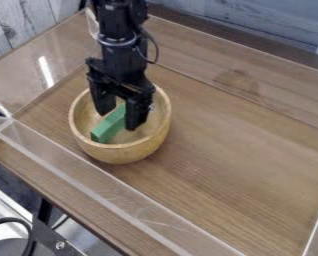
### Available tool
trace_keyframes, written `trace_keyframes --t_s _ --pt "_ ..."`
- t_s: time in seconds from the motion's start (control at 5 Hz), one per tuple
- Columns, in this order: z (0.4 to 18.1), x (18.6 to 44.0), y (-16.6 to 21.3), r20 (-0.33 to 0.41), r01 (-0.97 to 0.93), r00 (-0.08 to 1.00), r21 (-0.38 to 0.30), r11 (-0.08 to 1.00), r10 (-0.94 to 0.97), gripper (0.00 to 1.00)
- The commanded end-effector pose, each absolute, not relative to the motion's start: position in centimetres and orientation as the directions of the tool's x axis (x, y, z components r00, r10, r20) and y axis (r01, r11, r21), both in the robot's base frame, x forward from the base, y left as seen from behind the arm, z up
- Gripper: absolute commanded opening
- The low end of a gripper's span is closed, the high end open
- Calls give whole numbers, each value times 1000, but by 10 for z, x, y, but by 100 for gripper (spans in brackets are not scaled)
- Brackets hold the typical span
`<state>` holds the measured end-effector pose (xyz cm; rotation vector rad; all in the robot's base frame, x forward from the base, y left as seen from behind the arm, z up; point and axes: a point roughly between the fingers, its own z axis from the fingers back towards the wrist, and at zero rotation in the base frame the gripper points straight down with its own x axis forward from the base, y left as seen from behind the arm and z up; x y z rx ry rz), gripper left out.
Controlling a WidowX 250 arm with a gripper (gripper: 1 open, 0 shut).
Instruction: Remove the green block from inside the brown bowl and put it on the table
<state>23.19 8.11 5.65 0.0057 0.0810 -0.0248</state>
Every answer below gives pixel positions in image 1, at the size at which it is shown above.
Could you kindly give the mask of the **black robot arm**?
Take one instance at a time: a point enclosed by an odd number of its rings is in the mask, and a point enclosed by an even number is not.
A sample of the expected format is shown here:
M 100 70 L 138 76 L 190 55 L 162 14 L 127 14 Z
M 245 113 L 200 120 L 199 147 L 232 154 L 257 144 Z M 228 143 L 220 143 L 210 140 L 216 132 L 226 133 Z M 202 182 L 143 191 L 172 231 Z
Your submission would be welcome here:
M 146 77 L 148 41 L 152 36 L 142 25 L 148 19 L 146 0 L 96 0 L 102 57 L 88 57 L 87 80 L 96 112 L 104 116 L 126 101 L 126 129 L 135 130 L 146 121 L 156 88 Z

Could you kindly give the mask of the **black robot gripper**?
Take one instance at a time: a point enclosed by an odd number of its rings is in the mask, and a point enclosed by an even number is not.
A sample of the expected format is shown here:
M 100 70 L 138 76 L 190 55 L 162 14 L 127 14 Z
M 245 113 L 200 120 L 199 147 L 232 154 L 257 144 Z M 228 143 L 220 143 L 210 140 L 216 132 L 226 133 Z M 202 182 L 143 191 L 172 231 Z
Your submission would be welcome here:
M 87 79 L 96 112 L 100 116 L 116 107 L 116 97 L 126 101 L 126 129 L 134 131 L 146 121 L 155 87 L 146 77 L 148 44 L 102 45 L 102 57 L 88 57 Z

